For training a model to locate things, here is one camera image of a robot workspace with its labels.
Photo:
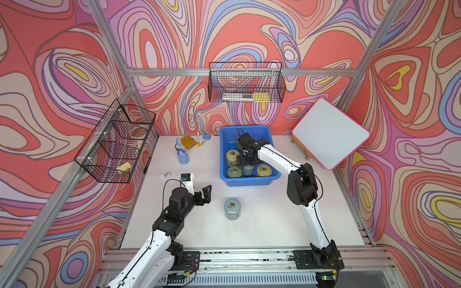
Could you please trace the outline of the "yellow-green tea canister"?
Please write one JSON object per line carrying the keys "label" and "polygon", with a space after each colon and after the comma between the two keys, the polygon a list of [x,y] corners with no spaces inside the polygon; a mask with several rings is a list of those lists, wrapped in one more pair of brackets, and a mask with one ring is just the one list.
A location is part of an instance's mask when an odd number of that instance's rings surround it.
{"label": "yellow-green tea canister", "polygon": [[271,166],[267,164],[260,164],[256,169],[256,174],[258,177],[269,177],[273,173]]}

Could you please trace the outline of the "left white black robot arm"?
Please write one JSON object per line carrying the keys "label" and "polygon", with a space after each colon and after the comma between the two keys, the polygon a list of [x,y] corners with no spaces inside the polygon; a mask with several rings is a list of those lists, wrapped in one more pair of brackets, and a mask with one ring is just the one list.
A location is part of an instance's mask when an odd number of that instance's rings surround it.
{"label": "left white black robot arm", "polygon": [[107,288],[153,288],[173,267],[182,265],[184,248],[175,242],[185,219],[196,206],[211,202],[212,186],[190,193],[186,187],[173,189],[169,205],[152,225],[144,245]]}

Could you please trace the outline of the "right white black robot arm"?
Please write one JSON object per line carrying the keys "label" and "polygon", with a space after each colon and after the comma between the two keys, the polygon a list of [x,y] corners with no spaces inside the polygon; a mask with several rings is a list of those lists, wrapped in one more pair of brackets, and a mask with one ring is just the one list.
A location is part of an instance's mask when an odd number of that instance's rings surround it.
{"label": "right white black robot arm", "polygon": [[237,138],[242,153],[238,156],[241,166],[267,163],[278,172],[285,175],[287,182],[287,196],[289,200],[300,208],[308,231],[310,232],[310,248],[312,261],[320,268],[326,267],[329,261],[340,260],[340,253],[336,243],[332,240],[325,228],[318,205],[318,190],[322,189],[321,182],[316,177],[310,164],[296,162],[277,151],[264,139],[254,140],[245,133]]}

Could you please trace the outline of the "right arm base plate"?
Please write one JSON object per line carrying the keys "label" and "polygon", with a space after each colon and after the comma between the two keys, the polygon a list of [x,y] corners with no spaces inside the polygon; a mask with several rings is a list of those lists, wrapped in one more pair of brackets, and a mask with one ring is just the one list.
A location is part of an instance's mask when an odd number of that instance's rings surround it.
{"label": "right arm base plate", "polygon": [[313,250],[295,250],[289,259],[298,270],[327,269],[340,271],[345,268],[341,256]]}

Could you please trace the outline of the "grey-blue tea canister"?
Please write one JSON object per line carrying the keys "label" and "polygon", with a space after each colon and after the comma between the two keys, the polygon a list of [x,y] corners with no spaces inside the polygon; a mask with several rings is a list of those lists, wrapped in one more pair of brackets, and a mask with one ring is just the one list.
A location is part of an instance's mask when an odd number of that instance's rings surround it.
{"label": "grey-blue tea canister", "polygon": [[242,167],[243,176],[252,177],[255,172],[255,166],[247,165]]}
{"label": "grey-blue tea canister", "polygon": [[238,199],[228,199],[224,203],[224,213],[228,220],[235,221],[241,215],[241,203]]}

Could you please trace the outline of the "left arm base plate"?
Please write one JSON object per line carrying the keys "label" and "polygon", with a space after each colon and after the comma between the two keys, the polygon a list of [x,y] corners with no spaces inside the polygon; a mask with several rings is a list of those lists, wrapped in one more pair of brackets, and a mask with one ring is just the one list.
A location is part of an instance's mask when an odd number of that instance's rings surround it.
{"label": "left arm base plate", "polygon": [[175,255],[174,266],[171,271],[197,271],[200,263],[200,252],[180,252]]}

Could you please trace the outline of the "blue plastic basket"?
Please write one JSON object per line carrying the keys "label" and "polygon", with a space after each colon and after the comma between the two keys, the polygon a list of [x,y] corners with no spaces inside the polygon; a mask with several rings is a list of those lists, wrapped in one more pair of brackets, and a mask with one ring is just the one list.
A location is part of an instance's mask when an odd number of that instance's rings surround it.
{"label": "blue plastic basket", "polygon": [[230,126],[223,127],[219,132],[220,137],[220,177],[229,187],[245,187],[245,186],[268,186],[274,180],[281,177],[281,173],[270,166],[272,174],[267,177],[257,175],[256,168],[253,175],[243,176],[241,178],[230,178],[228,176],[227,152],[236,150],[237,137],[244,133],[248,133],[254,140],[265,139],[271,145],[274,145],[271,130],[267,126]]}

